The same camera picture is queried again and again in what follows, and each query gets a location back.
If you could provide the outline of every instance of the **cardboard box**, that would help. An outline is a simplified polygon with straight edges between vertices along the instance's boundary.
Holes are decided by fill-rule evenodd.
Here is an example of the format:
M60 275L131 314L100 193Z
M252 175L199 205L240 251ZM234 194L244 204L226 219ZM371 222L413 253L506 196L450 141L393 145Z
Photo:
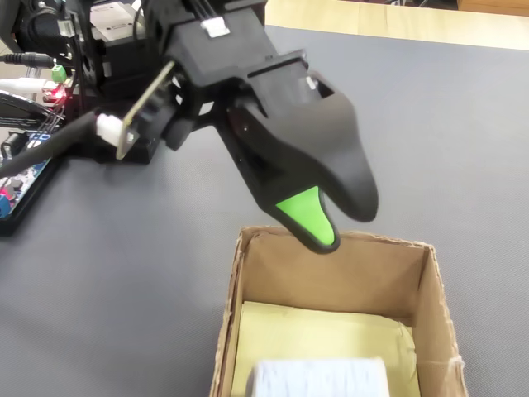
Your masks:
M229 397L244 301L369 313L413 328L422 397L468 396L433 246L359 232L311 253L282 228L241 231L210 397Z

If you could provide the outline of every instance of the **gray table surface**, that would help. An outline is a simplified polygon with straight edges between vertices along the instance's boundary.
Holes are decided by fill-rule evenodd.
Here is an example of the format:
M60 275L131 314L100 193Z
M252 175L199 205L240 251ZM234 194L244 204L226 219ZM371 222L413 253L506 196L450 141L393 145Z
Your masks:
M353 101L379 216L438 250L469 392L526 395L529 53L270 28ZM2 395L204 396L239 228L259 211L216 132L147 166L72 160L0 241Z

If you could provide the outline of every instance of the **white connector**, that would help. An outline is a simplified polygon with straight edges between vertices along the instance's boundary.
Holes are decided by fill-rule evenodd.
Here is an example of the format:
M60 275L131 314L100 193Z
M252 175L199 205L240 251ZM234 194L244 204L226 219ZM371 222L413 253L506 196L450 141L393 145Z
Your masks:
M100 114L96 121L96 127L98 136L112 146L118 146L119 136L121 135L123 128L122 120L115 116Z
M40 93L47 81L46 79L33 79L30 77L0 79L0 89L5 89L10 93Z

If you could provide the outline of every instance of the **blue circuit board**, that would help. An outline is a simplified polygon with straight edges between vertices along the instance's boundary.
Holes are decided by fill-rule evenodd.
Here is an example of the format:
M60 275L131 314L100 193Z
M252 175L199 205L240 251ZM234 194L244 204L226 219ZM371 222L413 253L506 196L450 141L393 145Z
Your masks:
M49 134L33 133L23 150L36 147L49 138ZM0 179L0 219L9 217L49 162L49 160L43 161L16 176ZM0 154L1 163L3 163L2 154Z

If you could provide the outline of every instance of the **green connector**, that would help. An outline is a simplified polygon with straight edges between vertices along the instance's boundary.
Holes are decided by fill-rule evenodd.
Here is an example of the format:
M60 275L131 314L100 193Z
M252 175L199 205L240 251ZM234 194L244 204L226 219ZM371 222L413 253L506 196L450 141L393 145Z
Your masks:
M287 198L276 206L311 233L321 244L330 246L334 243L334 230L323 211L317 186Z
M54 83L62 84L66 81L67 78L68 75L66 74L66 70L64 70L63 66L55 65L51 70L51 79Z

